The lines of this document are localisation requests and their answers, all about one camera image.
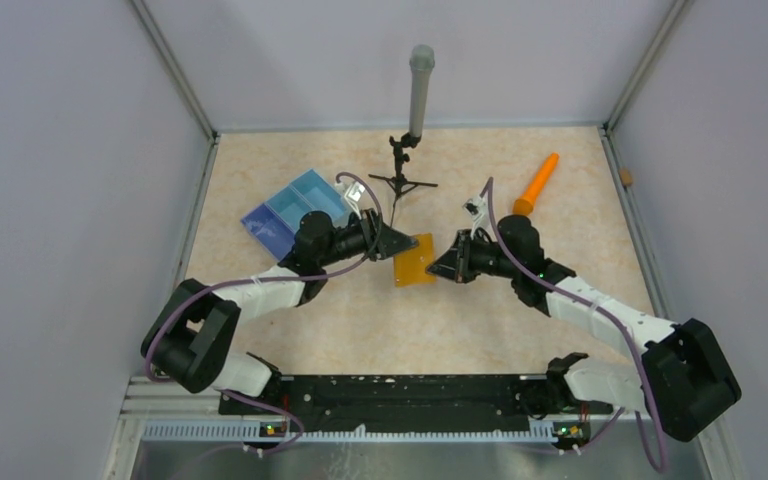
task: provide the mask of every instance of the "black bracket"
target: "black bracket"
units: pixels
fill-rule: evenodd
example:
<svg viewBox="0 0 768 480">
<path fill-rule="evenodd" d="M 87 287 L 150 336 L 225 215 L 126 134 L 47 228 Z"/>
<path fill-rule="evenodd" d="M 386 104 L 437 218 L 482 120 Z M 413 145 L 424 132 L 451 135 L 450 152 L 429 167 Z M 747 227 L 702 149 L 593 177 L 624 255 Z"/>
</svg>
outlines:
<svg viewBox="0 0 768 480">
<path fill-rule="evenodd" d="M 740 385 L 714 332 L 691 318 L 658 343 L 649 342 L 643 368 L 664 432 L 689 442 L 737 403 Z"/>
<path fill-rule="evenodd" d="M 205 288 L 194 279 L 184 280 L 178 285 L 143 339 L 140 347 L 143 357 L 169 315 Z M 201 392 L 216 380 L 225 366 L 239 318 L 240 308 L 236 303 L 222 300 L 213 293 L 199 298 L 184 310 L 159 340 L 152 364 L 188 392 Z M 187 322 L 201 323 L 201 329 L 195 331 L 187 326 Z"/>
</svg>

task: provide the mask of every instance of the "black tripod stand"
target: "black tripod stand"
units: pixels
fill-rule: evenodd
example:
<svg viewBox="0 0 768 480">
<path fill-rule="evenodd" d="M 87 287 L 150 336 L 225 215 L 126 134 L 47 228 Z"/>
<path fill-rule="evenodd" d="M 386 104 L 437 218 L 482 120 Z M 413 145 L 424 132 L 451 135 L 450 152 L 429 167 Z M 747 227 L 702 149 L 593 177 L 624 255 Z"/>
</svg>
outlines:
<svg viewBox="0 0 768 480">
<path fill-rule="evenodd" d="M 416 148 L 416 146 L 419 144 L 419 140 L 421 137 L 414 137 L 410 134 L 410 132 L 402 135 L 401 140 L 398 142 L 395 138 L 390 137 L 390 145 L 393 146 L 393 161 L 396 164 L 396 175 L 393 177 L 385 177 L 382 175 L 373 175 L 369 174 L 370 178 L 376 178 L 378 180 L 384 180 L 387 182 L 387 185 L 390 185 L 390 188 L 393 189 L 393 192 L 396 193 L 396 199 L 393 200 L 393 210 L 396 209 L 396 202 L 407 195 L 408 192 L 412 191 L 416 187 L 436 187 L 436 183 L 427 183 L 427 182 L 414 182 L 411 180 L 408 180 L 407 177 L 405 177 L 405 174 L 402 173 L 402 165 L 404 165 L 407 162 L 410 162 L 410 156 L 404 152 L 405 148 Z M 393 215 L 391 213 L 390 215 L 390 224 L 393 224 Z"/>
</svg>

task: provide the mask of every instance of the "orange plastic square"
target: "orange plastic square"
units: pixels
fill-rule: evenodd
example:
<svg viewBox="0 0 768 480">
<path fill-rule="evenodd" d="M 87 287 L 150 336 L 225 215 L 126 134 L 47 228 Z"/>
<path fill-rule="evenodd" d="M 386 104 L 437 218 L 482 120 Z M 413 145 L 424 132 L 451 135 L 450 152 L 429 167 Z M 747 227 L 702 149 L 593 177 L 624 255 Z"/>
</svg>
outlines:
<svg viewBox="0 0 768 480">
<path fill-rule="evenodd" d="M 425 273 L 434 261 L 434 241 L 430 233 L 414 235 L 419 246 L 393 257 L 393 277 L 397 287 L 434 283 L 437 277 Z"/>
</svg>

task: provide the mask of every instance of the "small brown object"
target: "small brown object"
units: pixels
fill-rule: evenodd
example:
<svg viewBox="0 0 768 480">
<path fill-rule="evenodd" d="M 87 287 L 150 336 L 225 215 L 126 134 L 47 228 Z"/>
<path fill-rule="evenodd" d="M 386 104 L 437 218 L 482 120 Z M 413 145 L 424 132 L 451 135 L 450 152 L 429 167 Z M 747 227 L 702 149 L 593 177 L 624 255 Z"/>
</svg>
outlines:
<svg viewBox="0 0 768 480">
<path fill-rule="evenodd" d="M 634 183 L 634 178 L 631 176 L 631 170 L 625 167 L 620 168 L 620 185 L 628 188 L 632 183 Z"/>
</svg>

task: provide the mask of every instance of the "beige tabletop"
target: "beige tabletop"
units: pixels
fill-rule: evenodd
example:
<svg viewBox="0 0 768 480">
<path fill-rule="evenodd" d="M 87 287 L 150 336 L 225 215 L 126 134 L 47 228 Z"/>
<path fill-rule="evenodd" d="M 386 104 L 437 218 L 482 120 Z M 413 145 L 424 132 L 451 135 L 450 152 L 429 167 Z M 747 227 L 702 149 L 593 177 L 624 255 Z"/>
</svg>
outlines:
<svg viewBox="0 0 768 480">
<path fill-rule="evenodd" d="M 329 181 L 342 170 L 392 175 L 387 138 L 402 133 L 223 135 L 188 276 L 215 283 L 274 265 L 240 218 L 309 168 Z M 440 186 L 403 197 L 394 227 L 432 233 L 439 256 L 456 230 L 471 226 L 461 205 L 488 176 L 496 179 L 501 218 L 551 152 L 560 154 L 560 162 L 530 216 L 546 255 L 597 289 L 651 313 L 595 127 L 426 129 L 404 171 L 409 179 Z M 384 182 L 369 183 L 389 217 L 393 192 Z M 396 288 L 392 260 L 366 262 L 330 280 L 311 303 L 241 325 L 232 348 L 296 374 L 537 373 L 552 358 L 576 351 L 623 361 L 588 333 L 520 303 L 507 280 L 481 276 L 457 285 L 438 279 Z"/>
</svg>

